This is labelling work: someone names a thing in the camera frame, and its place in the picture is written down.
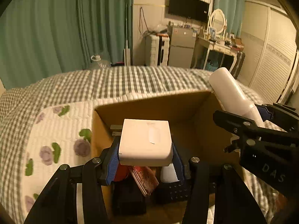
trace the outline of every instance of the mirror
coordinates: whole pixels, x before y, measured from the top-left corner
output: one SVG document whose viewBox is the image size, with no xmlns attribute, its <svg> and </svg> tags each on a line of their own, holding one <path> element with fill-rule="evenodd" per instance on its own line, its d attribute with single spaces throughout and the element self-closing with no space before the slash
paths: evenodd
<svg viewBox="0 0 299 224">
<path fill-rule="evenodd" d="M 221 9 L 216 9 L 210 16 L 210 27 L 216 30 L 216 34 L 223 32 L 225 26 L 225 16 Z"/>
</svg>

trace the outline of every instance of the refrigerator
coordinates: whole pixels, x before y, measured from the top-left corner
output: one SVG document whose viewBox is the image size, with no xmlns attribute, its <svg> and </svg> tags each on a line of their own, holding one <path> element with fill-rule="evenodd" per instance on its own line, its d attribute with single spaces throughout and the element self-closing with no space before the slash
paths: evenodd
<svg viewBox="0 0 299 224">
<path fill-rule="evenodd" d="M 196 31 L 171 27 L 168 65 L 190 68 L 195 46 Z"/>
</svg>

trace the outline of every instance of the brown cardboard flap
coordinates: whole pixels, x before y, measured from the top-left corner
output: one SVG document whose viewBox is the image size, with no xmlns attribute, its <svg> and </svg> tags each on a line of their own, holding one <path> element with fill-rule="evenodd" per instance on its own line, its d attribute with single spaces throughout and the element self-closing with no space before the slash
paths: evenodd
<svg viewBox="0 0 299 224">
<path fill-rule="evenodd" d="M 221 104 L 210 91 L 172 94 L 149 99 L 99 106 L 92 125 L 92 157 L 99 156 L 113 142 L 110 125 L 123 125 L 124 119 L 168 120 L 171 138 L 184 160 L 198 156 L 213 165 L 232 164 L 243 176 L 236 152 L 224 153 L 231 134 L 213 122 Z M 182 220 L 186 203 L 149 206 L 147 213 L 134 217 L 111 216 L 111 188 L 102 186 L 107 213 L 113 223 L 163 223 Z"/>
<path fill-rule="evenodd" d="M 148 99 L 103 105 L 96 108 L 107 126 L 122 125 L 124 119 L 168 120 L 191 118 L 210 91 L 165 95 Z"/>
<path fill-rule="evenodd" d="M 103 149 L 110 147 L 112 142 L 113 137 L 110 130 L 102 121 L 98 113 L 94 111 L 92 116 L 92 158 L 100 156 Z"/>
<path fill-rule="evenodd" d="M 243 171 L 239 165 L 237 152 L 225 153 L 223 149 L 230 145 L 232 134 L 215 125 L 213 113 L 222 110 L 219 101 L 214 94 L 205 100 L 201 108 L 194 115 L 194 127 L 199 140 L 199 158 L 215 165 L 229 163 L 234 166 L 238 174 L 243 178 Z"/>
</svg>

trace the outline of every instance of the white vanity table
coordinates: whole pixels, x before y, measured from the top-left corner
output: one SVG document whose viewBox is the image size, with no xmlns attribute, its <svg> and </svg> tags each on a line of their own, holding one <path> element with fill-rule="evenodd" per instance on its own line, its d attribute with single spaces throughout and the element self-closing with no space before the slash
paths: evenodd
<svg viewBox="0 0 299 224">
<path fill-rule="evenodd" d="M 210 15 L 207 30 L 204 31 L 201 34 L 201 36 L 199 36 L 197 38 L 196 43 L 195 43 L 196 45 L 195 45 L 195 53 L 193 55 L 193 57 L 194 57 L 193 61 L 197 61 L 199 54 L 203 55 L 203 53 L 202 53 L 203 47 L 207 48 L 207 54 L 206 54 L 205 59 L 201 57 L 202 59 L 204 59 L 204 65 L 203 65 L 204 70 L 206 69 L 208 57 L 209 57 L 211 50 L 217 51 L 217 52 L 220 52 L 223 54 L 219 67 L 222 66 L 225 55 L 234 57 L 234 60 L 229 69 L 229 72 L 231 72 L 233 70 L 234 66 L 236 65 L 238 51 L 231 49 L 231 47 L 224 45 L 224 43 L 225 43 L 224 35 L 225 35 L 226 26 L 227 26 L 227 20 L 225 19 L 223 11 L 221 9 L 216 9 Z M 214 41 L 220 40 L 221 44 L 217 43 L 217 42 L 210 41 L 209 38 L 212 38 Z"/>
<path fill-rule="evenodd" d="M 205 58 L 205 61 L 204 61 L 204 67 L 203 67 L 204 70 L 205 70 L 206 65 L 207 65 L 207 59 L 209 57 L 210 50 L 214 50 L 214 51 L 223 53 L 221 64 L 220 64 L 219 67 L 222 66 L 224 55 L 230 55 L 230 56 L 234 57 L 233 64 L 231 65 L 231 68 L 229 69 L 229 72 L 231 72 L 231 70 L 234 68 L 234 66 L 236 65 L 236 62 L 237 62 L 238 52 L 236 50 L 233 50 L 228 46 L 221 45 L 221 44 L 218 44 L 216 42 L 212 42 L 212 41 L 204 39 L 204 38 L 198 38 L 198 43 L 207 48 L 207 55 L 206 55 L 206 58 Z"/>
</svg>

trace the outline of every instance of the checkered bedspread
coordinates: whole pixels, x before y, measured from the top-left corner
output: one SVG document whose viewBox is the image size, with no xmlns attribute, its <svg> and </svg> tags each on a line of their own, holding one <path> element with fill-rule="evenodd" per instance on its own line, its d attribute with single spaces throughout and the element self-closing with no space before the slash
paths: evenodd
<svg viewBox="0 0 299 224">
<path fill-rule="evenodd" d="M 42 109 L 134 92 L 212 90 L 208 83 L 210 74 L 174 67 L 114 67 L 58 74 L 26 88 L 7 91 L 0 97 L 0 202 L 17 224 L 24 222 L 20 201 L 21 163 L 33 123 Z M 240 86 L 248 99 L 262 103 L 253 90 Z M 266 126 L 275 128 L 269 122 Z M 247 171 L 246 176 L 249 190 L 269 220 L 275 208 L 273 189 Z"/>
</svg>

